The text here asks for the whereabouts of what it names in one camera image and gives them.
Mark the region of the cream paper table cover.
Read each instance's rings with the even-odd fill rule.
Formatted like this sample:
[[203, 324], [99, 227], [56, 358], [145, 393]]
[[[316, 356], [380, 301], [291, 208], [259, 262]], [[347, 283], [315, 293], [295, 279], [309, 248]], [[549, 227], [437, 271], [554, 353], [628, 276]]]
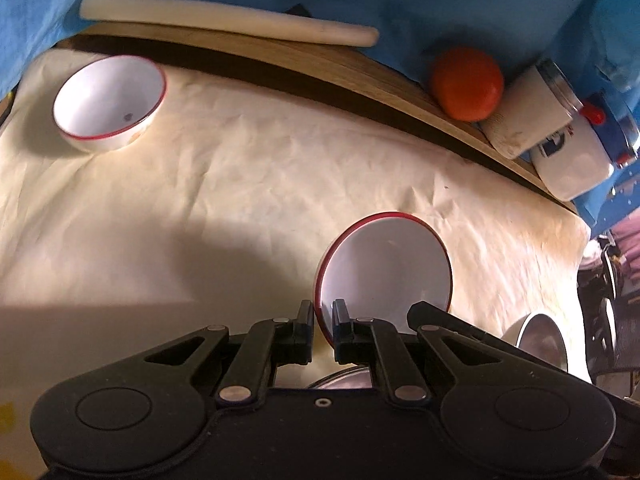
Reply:
[[589, 231], [565, 208], [377, 122], [177, 67], [140, 140], [84, 154], [51, 108], [91, 61], [36, 58], [1, 129], [3, 478], [43, 473], [29, 414], [51, 386], [208, 324], [293, 315], [333, 241], [380, 211], [442, 239], [454, 315], [501, 335], [547, 311], [587, 377], [575, 282]]

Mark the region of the large steel plate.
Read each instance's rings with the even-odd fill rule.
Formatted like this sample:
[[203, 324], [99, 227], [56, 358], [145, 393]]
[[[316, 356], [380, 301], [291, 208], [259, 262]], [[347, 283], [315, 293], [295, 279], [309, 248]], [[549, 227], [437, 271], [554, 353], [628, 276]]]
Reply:
[[308, 389], [369, 389], [371, 387], [370, 370], [366, 366], [353, 366], [313, 382]]

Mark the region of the black office chair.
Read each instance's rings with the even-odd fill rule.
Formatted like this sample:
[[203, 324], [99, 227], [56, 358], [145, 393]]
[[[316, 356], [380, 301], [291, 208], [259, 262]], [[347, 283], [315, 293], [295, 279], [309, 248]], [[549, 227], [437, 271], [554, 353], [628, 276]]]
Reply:
[[639, 370], [639, 287], [612, 233], [590, 240], [577, 273], [590, 378]]

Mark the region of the orange fruit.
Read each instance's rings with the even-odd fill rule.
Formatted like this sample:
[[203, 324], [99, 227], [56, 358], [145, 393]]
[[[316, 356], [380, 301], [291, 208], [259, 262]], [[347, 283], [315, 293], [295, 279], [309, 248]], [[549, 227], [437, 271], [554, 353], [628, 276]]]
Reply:
[[440, 108], [459, 122], [480, 122], [497, 108], [504, 78], [497, 62], [484, 51], [453, 47], [436, 56], [428, 91]]

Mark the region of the wooden board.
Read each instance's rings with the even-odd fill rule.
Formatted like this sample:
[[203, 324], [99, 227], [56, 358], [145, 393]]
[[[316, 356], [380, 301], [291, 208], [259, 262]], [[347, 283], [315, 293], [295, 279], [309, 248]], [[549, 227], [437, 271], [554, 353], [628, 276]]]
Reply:
[[504, 158], [480, 130], [447, 117], [413, 81], [353, 48], [120, 23], [92, 25], [58, 46], [142, 55], [328, 104], [448, 148], [544, 197], [551, 195], [531, 164]]

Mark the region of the steel bowl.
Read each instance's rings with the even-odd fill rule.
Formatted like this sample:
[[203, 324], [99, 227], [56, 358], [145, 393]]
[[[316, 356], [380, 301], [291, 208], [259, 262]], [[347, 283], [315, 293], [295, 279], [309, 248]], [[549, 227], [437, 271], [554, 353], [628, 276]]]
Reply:
[[555, 320], [544, 313], [529, 313], [502, 335], [502, 340], [564, 372], [568, 371], [565, 341]]

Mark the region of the white steel thermos cup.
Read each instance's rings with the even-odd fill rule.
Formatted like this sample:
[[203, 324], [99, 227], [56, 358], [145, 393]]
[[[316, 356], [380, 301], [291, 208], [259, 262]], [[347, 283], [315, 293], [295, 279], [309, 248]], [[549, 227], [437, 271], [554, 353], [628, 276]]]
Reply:
[[503, 157], [516, 159], [567, 126], [582, 109], [570, 82], [551, 58], [521, 73], [480, 128]]

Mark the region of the white blue-lidded water jug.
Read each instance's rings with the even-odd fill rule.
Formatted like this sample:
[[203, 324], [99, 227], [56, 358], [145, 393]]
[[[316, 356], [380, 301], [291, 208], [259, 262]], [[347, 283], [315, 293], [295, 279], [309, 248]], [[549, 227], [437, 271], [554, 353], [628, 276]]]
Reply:
[[639, 127], [617, 92], [601, 90], [566, 126], [529, 150], [538, 176], [561, 202], [585, 194], [638, 157]]

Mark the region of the white red-rimmed bowl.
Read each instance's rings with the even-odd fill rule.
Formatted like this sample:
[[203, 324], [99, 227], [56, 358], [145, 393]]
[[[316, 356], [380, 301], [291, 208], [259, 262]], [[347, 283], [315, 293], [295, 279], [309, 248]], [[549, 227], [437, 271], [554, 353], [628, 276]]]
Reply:
[[52, 104], [58, 133], [86, 153], [116, 151], [139, 139], [165, 101], [164, 70], [134, 55], [101, 58], [69, 76]]
[[452, 265], [436, 231], [412, 214], [382, 211], [352, 224], [326, 250], [314, 279], [314, 312], [327, 342], [337, 299], [352, 318], [382, 318], [408, 334], [413, 304], [447, 312], [453, 291]]

